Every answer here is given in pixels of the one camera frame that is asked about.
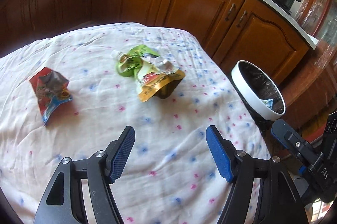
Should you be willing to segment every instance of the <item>cabinet handle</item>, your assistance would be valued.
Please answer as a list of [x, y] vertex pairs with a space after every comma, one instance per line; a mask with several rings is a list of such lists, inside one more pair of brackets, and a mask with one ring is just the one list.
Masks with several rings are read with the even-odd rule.
[[241, 24], [241, 22], [242, 22], [244, 16], [247, 15], [247, 14], [248, 14], [247, 11], [244, 11], [244, 12], [243, 12], [243, 15], [240, 17], [239, 23], [236, 25], [237, 28], [240, 28], [240, 24]]
[[232, 6], [230, 7], [230, 9], [228, 11], [228, 14], [225, 18], [225, 21], [228, 21], [228, 17], [230, 16], [230, 13], [233, 11], [234, 8], [235, 8], [235, 3], [233, 3]]

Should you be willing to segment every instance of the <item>metal screw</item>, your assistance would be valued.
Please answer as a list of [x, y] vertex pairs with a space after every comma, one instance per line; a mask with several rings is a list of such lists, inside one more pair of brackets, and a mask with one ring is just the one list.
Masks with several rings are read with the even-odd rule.
[[275, 163], [279, 163], [281, 160], [280, 160], [279, 157], [273, 157], [273, 161], [274, 161]]
[[63, 158], [63, 159], [61, 160], [61, 162], [62, 162], [62, 164], [67, 164], [67, 163], [70, 162], [70, 158]]
[[105, 152], [104, 152], [104, 151], [98, 151], [98, 152], [95, 153], [95, 156], [96, 156], [97, 158], [101, 158], [101, 157], [103, 157], [104, 155], [105, 155]]
[[238, 150], [236, 151], [236, 154], [239, 156], [239, 157], [244, 157], [246, 155], [246, 152], [243, 151], [243, 150]]

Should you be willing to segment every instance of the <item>black trash bag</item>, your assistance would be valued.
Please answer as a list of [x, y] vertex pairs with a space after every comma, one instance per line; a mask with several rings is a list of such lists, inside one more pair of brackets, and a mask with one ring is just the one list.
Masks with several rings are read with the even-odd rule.
[[[259, 99], [273, 100], [272, 110], [276, 113], [282, 113], [284, 111], [284, 105], [282, 102], [282, 98], [280, 93], [275, 88], [274, 84], [265, 76], [259, 69], [250, 65], [246, 62], [239, 63], [239, 70], [242, 74], [243, 79], [246, 81], [248, 86], [252, 89], [252, 91], [256, 94]], [[252, 116], [255, 124], [260, 129], [262, 136], [266, 135], [266, 131], [268, 131], [274, 121], [265, 120], [259, 113], [257, 113], [245, 100], [237, 86], [234, 84], [231, 76], [229, 76], [229, 80], [232, 83], [233, 87], [239, 94], [243, 103], [245, 104], [247, 110]]]

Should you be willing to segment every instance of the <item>trash can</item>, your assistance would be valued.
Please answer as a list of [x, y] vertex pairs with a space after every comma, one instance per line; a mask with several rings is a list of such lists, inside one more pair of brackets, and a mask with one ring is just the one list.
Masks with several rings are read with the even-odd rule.
[[281, 92], [264, 71], [240, 60], [231, 71], [231, 80], [262, 135], [285, 113]]

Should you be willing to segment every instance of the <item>crumpled snack wrapper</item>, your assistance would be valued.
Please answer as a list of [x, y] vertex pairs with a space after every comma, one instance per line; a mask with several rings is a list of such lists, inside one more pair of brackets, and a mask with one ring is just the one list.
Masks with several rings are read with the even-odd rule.
[[117, 72], [121, 76], [135, 78], [141, 102], [152, 96], [169, 97], [185, 77], [183, 71], [146, 45], [138, 45], [128, 53], [119, 53], [117, 58]]
[[44, 124], [59, 105], [72, 100], [67, 89], [69, 80], [52, 69], [44, 67], [29, 82], [37, 97]]

